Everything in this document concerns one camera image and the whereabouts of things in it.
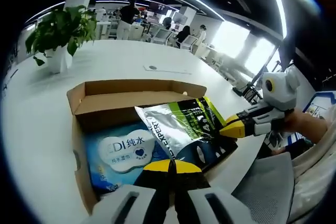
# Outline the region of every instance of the potted plant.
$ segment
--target potted plant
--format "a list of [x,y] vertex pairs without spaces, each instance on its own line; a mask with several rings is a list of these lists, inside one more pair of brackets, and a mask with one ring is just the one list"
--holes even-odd
[[53,73],[60,73],[72,64],[72,56],[84,41],[96,38],[95,14],[85,6],[52,11],[38,24],[26,40],[27,53],[33,53],[37,65],[45,62],[35,56],[41,52]]

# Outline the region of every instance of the cardboard box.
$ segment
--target cardboard box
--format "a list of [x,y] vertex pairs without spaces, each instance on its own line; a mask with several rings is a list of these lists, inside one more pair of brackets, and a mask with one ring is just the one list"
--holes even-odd
[[98,199],[90,182],[83,133],[140,121],[134,106],[200,98],[205,91],[203,86],[170,80],[104,80],[84,82],[67,92],[73,114],[75,177],[88,213],[92,213]]

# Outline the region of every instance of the sticker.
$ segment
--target sticker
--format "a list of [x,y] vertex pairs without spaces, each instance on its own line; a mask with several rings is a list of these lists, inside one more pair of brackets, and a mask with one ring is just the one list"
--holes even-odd
[[145,166],[152,159],[155,137],[148,131],[136,130],[123,137],[110,136],[100,141],[98,153],[106,164],[119,173]]

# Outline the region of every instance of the green leaves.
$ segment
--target green leaves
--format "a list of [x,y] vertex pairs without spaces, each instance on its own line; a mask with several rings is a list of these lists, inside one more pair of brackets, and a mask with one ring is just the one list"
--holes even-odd
[[[67,50],[73,56],[84,41],[96,38],[96,26],[95,13],[85,10],[83,5],[54,10],[26,39],[27,52],[45,54],[48,49],[56,50],[58,46],[68,44]],[[39,66],[44,64],[44,61],[34,59]]]
[[36,64],[37,64],[38,66],[42,66],[42,65],[45,63],[44,61],[42,61],[42,60],[36,58],[36,56],[33,56],[33,59],[36,61]]

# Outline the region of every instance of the robotic hand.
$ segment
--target robotic hand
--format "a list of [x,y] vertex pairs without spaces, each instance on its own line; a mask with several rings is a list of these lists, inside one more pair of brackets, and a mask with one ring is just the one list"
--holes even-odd
[[289,68],[285,72],[264,73],[264,99],[248,109],[229,117],[220,130],[223,136],[241,138],[281,130],[285,116],[294,111],[300,82]]
[[197,166],[167,159],[146,165],[134,185],[105,197],[82,224],[162,224],[172,192],[180,224],[256,223],[243,203],[210,187]]

